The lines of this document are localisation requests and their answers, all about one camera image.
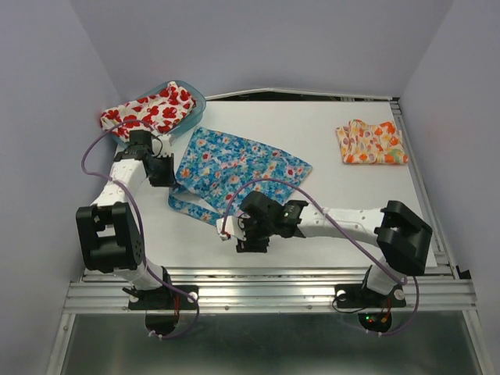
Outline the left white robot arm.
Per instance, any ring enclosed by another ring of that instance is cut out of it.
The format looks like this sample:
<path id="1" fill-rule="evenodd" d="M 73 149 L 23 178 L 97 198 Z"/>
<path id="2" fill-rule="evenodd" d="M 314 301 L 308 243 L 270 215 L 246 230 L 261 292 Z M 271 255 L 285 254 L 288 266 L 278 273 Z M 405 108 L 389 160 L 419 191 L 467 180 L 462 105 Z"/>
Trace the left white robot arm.
<path id="1" fill-rule="evenodd" d="M 170 275 L 145 254 L 144 227 L 134 195 L 145 182 L 173 188 L 177 181 L 169 135 L 133 130 L 118 151 L 99 196 L 76 212 L 77 231 L 87 270 L 122 277 L 134 303 L 167 307 L 175 298 Z"/>

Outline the blue floral skirt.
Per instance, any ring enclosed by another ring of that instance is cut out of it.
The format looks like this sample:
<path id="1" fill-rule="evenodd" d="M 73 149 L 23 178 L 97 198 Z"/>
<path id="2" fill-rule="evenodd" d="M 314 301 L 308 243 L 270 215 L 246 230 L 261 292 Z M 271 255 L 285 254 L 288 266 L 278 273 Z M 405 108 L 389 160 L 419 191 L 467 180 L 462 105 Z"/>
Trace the blue floral skirt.
<path id="1" fill-rule="evenodd" d="M 233 134 L 197 127 L 176 172 L 178 187 L 169 192 L 171 209 L 210 225 L 240 213 L 250 191 L 258 191 L 280 204 L 294 189 L 265 182 L 266 178 L 300 185 L 313 171 L 306 161 L 271 145 Z"/>

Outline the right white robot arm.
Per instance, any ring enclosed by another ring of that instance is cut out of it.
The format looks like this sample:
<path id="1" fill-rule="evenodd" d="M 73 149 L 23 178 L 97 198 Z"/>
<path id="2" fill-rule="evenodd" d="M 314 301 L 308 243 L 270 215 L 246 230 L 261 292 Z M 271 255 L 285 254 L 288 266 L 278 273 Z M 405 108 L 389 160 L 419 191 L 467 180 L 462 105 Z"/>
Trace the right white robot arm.
<path id="1" fill-rule="evenodd" d="M 331 209 L 312 202 L 280 204 L 253 191 L 241 203 L 241 217 L 231 216 L 227 229 L 239 252 L 266 252 L 272 236 L 343 238 L 372 261 L 359 286 L 369 305 L 384 300 L 406 277 L 424 275 L 433 230 L 400 201 L 380 209 Z"/>

